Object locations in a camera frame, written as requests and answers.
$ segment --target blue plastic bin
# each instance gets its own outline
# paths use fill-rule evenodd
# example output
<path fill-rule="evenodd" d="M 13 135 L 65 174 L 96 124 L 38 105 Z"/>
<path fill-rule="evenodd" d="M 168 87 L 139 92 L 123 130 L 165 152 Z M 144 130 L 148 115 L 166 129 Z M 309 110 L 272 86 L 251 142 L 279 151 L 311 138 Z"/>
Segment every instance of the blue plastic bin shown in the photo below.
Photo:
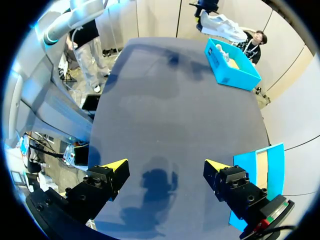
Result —
<path fill-rule="evenodd" d="M 216 44 L 222 46 L 223 51 L 235 61 L 239 69 L 228 65 Z M 228 85 L 252 91 L 261 81 L 261 77 L 246 55 L 236 46 L 223 41 L 209 38 L 204 51 L 213 70 L 218 84 Z"/>

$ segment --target person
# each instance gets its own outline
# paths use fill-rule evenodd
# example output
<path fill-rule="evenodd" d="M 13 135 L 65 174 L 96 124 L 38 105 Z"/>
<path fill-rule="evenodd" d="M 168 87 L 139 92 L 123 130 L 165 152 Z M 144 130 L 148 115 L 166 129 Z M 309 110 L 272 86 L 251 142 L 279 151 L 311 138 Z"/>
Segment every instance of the person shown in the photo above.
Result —
<path fill-rule="evenodd" d="M 260 45 L 266 44 L 268 41 L 267 36 L 263 31 L 258 30 L 253 36 L 248 32 L 245 32 L 247 39 L 244 42 L 238 44 L 238 48 L 252 61 L 252 65 L 255 66 L 261 57 Z"/>
<path fill-rule="evenodd" d="M 73 50 L 71 37 L 74 29 L 69 32 L 66 38 L 66 44 L 69 50 Z M 78 64 L 83 72 L 87 84 L 95 93 L 100 92 L 98 74 L 108 77 L 110 69 L 104 59 L 100 37 L 95 20 L 92 20 L 82 26 L 74 34 L 74 47 Z"/>

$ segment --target gray sweatpants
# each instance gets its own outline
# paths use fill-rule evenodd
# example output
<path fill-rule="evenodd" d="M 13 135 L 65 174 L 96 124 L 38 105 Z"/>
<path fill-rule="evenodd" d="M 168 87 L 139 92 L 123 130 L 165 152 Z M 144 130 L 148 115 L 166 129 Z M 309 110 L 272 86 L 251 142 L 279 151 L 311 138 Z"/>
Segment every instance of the gray sweatpants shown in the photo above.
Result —
<path fill-rule="evenodd" d="M 102 55 L 100 37 L 82 45 L 75 53 L 87 84 L 92 88 L 96 87 L 99 84 L 98 74 L 105 76 L 110 71 Z"/>

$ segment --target gray tabletop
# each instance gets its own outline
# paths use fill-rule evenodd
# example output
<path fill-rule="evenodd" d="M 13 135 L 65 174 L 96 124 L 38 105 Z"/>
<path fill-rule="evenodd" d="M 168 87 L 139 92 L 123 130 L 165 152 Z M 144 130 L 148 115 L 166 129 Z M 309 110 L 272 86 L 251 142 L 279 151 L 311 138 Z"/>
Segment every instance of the gray tabletop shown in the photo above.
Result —
<path fill-rule="evenodd" d="M 217 84 L 205 44 L 135 38 L 124 47 L 100 98 L 89 167 L 124 158 L 130 177 L 95 219 L 119 239 L 239 239 L 230 209 L 203 177 L 205 159 L 268 146 L 255 96 Z"/>

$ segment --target black t-shirt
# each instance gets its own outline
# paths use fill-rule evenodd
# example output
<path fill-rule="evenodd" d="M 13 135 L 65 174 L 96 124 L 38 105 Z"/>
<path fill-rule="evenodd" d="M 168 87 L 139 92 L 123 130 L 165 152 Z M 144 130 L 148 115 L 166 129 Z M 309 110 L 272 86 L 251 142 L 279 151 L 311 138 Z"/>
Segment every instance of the black t-shirt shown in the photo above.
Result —
<path fill-rule="evenodd" d="M 247 35 L 248 38 L 244 42 L 240 42 L 238 44 L 238 48 L 240 48 L 242 52 L 246 49 L 250 40 L 253 38 L 249 33 L 245 32 L 245 34 Z M 244 54 L 247 56 L 249 60 L 252 60 L 253 64 L 257 64 L 261 57 L 260 46 L 256 47 L 256 45 L 253 45 L 252 43 L 250 43 Z"/>
<path fill-rule="evenodd" d="M 84 24 L 82 27 L 83 29 L 76 31 L 73 39 L 73 41 L 78 44 L 78 48 L 95 39 L 96 37 L 99 37 L 95 20 Z M 70 31 L 70 39 L 72 38 L 72 34 L 74 33 L 74 31 L 74 29 Z"/>

